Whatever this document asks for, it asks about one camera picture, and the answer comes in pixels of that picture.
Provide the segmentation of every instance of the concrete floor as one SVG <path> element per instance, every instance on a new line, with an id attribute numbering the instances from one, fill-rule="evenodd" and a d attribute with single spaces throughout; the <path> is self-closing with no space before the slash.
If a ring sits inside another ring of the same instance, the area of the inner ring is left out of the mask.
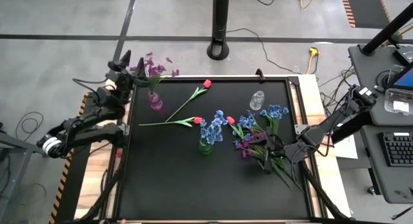
<path id="1" fill-rule="evenodd" d="M 412 0 L 384 0 L 394 18 Z M 121 33 L 129 0 L 0 0 L 0 34 L 113 35 Z M 137 0 L 128 36 L 210 36 L 212 0 Z M 228 29 L 249 28 L 261 37 L 311 37 L 369 39 L 379 30 L 351 28 L 341 0 L 314 0 L 300 10 L 298 0 L 275 0 L 263 6 L 255 0 L 230 0 Z M 240 31 L 228 36 L 254 37 Z M 412 39 L 413 32 L 405 38 Z M 0 121 L 14 133 L 19 119 L 27 112 L 45 115 L 39 130 L 28 140 L 35 143 L 52 126 L 73 117 L 86 90 L 71 78 L 102 80 L 107 61 L 111 60 L 117 41 L 22 40 L 0 39 Z M 153 52 L 156 59 L 166 56 L 182 74 L 253 74 L 261 68 L 265 74 L 285 74 L 265 61 L 259 43 L 229 43 L 230 55 L 212 61 L 203 42 L 133 42 L 127 41 L 122 52 L 131 49 L 136 63 Z M 299 67 L 305 73 L 308 49 L 317 47 L 319 57 L 316 77 L 319 84 L 339 75 L 350 66 L 347 44 L 265 43 L 268 57 L 287 68 Z M 330 93 L 339 79 L 323 86 Z M 350 83 L 357 83 L 355 76 Z M 339 94 L 344 93 L 343 86 Z M 63 160 L 33 156 L 25 174 L 18 205 L 10 222 L 29 219 L 46 223 L 54 202 L 63 169 Z M 342 170 L 350 208 L 360 220 L 391 222 L 389 218 L 406 205 L 387 204 L 381 196 L 370 196 L 367 170 Z M 45 186 L 47 194 L 34 185 Z M 411 223 L 413 213 L 396 220 Z"/>

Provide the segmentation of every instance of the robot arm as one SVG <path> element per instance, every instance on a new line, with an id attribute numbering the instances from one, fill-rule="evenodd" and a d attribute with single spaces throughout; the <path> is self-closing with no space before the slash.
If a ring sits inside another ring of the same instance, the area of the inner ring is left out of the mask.
<path id="1" fill-rule="evenodd" d="M 125 114 L 123 105 L 129 102 L 129 96 L 134 85 L 147 87 L 149 85 L 145 74 L 143 59 L 138 64 L 138 75 L 133 76 L 126 66 L 130 62 L 130 51 L 120 61 L 109 62 L 111 69 L 106 78 L 116 85 L 113 90 L 99 87 L 96 93 L 91 93 L 98 102 L 87 113 L 63 121 L 60 125 L 50 129 L 37 143 L 52 158 L 66 156 L 70 150 L 91 144 L 95 141 L 108 140 L 112 144 L 122 144 L 123 131 L 116 124 L 110 123 L 103 127 L 98 123 L 106 120 L 121 119 Z"/>

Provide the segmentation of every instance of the flower stem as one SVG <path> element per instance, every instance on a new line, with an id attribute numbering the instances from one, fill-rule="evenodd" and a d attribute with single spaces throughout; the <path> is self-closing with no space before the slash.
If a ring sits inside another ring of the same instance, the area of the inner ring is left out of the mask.
<path id="1" fill-rule="evenodd" d="M 165 125 L 165 124 L 174 124 L 175 121 L 173 122 L 164 122 L 164 123 L 149 123 L 149 124 L 139 124 L 138 126 L 140 127 L 146 127 L 146 126 L 150 126 L 150 125 Z"/>
<path id="2" fill-rule="evenodd" d="M 181 105 L 181 107 L 179 107 L 170 117 L 168 117 L 168 119 L 165 121 L 169 121 L 176 113 L 178 113 L 191 99 L 189 98 L 187 101 L 185 101 L 185 103 L 183 103 L 183 105 Z"/>

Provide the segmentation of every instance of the wooden table frame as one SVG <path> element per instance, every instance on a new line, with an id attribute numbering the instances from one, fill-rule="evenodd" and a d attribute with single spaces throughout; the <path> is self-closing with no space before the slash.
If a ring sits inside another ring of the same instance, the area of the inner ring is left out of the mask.
<path id="1" fill-rule="evenodd" d="M 266 77 L 288 77 L 291 75 L 268 75 Z M 239 76 L 239 75 L 234 75 L 234 76 L 181 76 L 181 77 L 254 77 L 254 76 Z M 293 84 L 290 84 L 291 92 L 292 92 L 292 98 L 294 102 L 294 108 L 295 108 L 295 113 L 296 113 L 296 120 L 297 124 L 305 124 L 308 123 L 309 125 L 316 125 L 322 122 L 325 119 L 325 113 L 323 109 L 323 105 L 321 103 L 321 98 L 319 96 L 319 90 L 317 87 L 317 82 L 316 78 L 314 75 L 299 75 L 299 76 L 293 76 L 293 77 L 298 77 L 299 81 L 299 90 L 296 90 L 296 86 Z M 107 81 L 107 85 L 114 85 L 113 82 Z M 299 97 L 302 99 L 302 103 L 304 104 L 304 107 L 302 107 L 302 110 L 305 113 L 305 116 L 303 117 L 303 114 L 300 111 L 299 104 Z M 126 110 L 126 115 L 123 118 L 123 122 L 128 123 L 128 115 L 130 111 L 130 104 L 127 104 L 125 106 Z M 100 123 L 100 125 L 105 125 L 109 123 L 109 121 L 105 121 Z M 101 143 L 92 143 L 90 147 L 90 151 L 106 144 L 107 142 L 102 141 Z M 326 146 L 321 145 L 319 150 L 321 152 L 325 152 Z M 79 194 L 79 199 L 77 201 L 77 206 L 76 206 L 76 212 L 74 214 L 74 218 L 80 218 L 83 215 L 87 213 L 89 208 L 94 204 L 96 199 L 100 195 L 100 188 L 101 188 L 101 180 L 103 177 L 103 174 L 105 171 L 108 169 L 109 166 L 109 159 L 112 154 L 112 146 L 108 145 L 107 147 L 102 148 L 101 150 L 95 152 L 93 155 L 89 156 L 87 159 L 87 165 L 86 165 L 86 170 L 85 170 L 85 175 L 83 178 L 83 183 L 81 186 L 80 194 Z M 118 149 L 117 155 L 122 153 L 122 149 Z M 339 172 L 338 164 L 337 164 L 337 159 L 336 159 L 336 153 L 334 148 L 330 148 L 328 156 L 327 157 L 322 157 L 318 153 L 315 154 L 315 161 L 317 165 L 311 165 L 310 160 L 306 159 L 307 166 L 309 167 L 310 170 L 312 170 L 312 167 L 317 167 L 318 171 L 318 177 L 319 180 L 321 181 L 321 186 L 323 187 L 324 191 L 327 193 L 329 198 L 333 201 L 333 203 L 339 208 L 339 210 L 344 213 L 344 215 L 350 217 L 350 209 L 348 207 L 347 203 L 347 197 L 345 195 L 344 191 L 344 186 L 343 182 L 341 180 L 341 175 Z M 120 159 L 118 157 L 115 158 L 115 169 L 116 170 Z M 65 175 L 68 174 L 68 169 L 70 166 L 70 160 L 71 158 L 68 159 L 68 161 L 65 164 L 65 168 L 63 169 L 63 177 L 61 179 L 61 183 L 59 184 L 59 189 L 57 191 L 56 195 L 56 201 L 54 203 L 54 207 L 52 210 L 52 217 L 50 218 L 49 223 L 54 224 L 54 217 L 57 215 L 57 211 L 59 208 L 59 199 L 62 196 L 62 191 L 64 189 L 65 185 Z M 312 200 L 312 210 L 314 211 L 314 216 L 315 217 L 321 217 L 323 211 L 325 210 L 325 207 L 321 208 L 319 205 L 319 199 L 316 194 L 316 191 L 314 188 L 311 186 L 310 183 L 308 183 L 309 188 L 310 188 L 310 195 L 311 195 L 311 200 Z M 115 201 L 115 193 L 116 193 L 116 187 L 112 189 L 109 198 L 108 198 L 108 205 L 106 207 L 106 217 L 110 217 L 112 215 L 113 211 L 113 206 L 114 206 L 114 201 Z M 332 215 L 329 211 L 328 212 L 328 217 L 332 218 Z M 192 220 L 191 222 L 206 222 L 208 220 Z M 232 220 L 222 220 L 219 222 L 234 222 Z M 249 221 L 254 221 L 254 222 L 280 222 L 280 221 L 287 221 L 287 220 L 249 220 Z M 131 221 L 132 223 L 141 223 L 141 222 L 156 222 L 156 221 L 146 221 L 146 220 L 134 220 Z"/>

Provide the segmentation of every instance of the white paper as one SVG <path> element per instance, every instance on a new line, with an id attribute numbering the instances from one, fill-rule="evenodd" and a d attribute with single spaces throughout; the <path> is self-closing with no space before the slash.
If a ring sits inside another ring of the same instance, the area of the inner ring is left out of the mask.
<path id="1" fill-rule="evenodd" d="M 357 159 L 356 142 L 354 136 L 346 137 L 340 142 L 334 144 L 336 156 L 342 158 Z"/>
<path id="2" fill-rule="evenodd" d="M 408 112 L 408 103 L 402 101 L 393 101 L 393 109 Z"/>

